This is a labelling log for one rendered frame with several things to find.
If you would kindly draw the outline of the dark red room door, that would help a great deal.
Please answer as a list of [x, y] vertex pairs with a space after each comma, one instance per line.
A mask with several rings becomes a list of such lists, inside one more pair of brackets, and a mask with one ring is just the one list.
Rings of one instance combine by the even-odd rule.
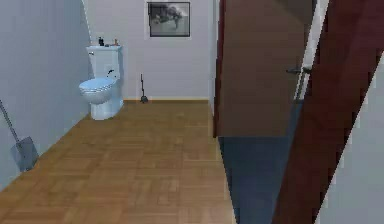
[[317, 0], [220, 0], [214, 133], [286, 133]]

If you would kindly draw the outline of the white toilet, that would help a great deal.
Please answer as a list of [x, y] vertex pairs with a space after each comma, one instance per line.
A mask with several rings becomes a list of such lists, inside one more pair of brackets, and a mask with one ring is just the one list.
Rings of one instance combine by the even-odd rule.
[[123, 107], [122, 46], [88, 46], [92, 77], [79, 85], [83, 99], [90, 105], [91, 118], [106, 120]]

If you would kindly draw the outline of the framed grey picture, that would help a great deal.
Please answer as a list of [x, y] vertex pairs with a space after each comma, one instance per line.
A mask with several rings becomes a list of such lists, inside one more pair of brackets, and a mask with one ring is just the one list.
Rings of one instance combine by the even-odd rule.
[[190, 2], [148, 2], [151, 37], [189, 37]]

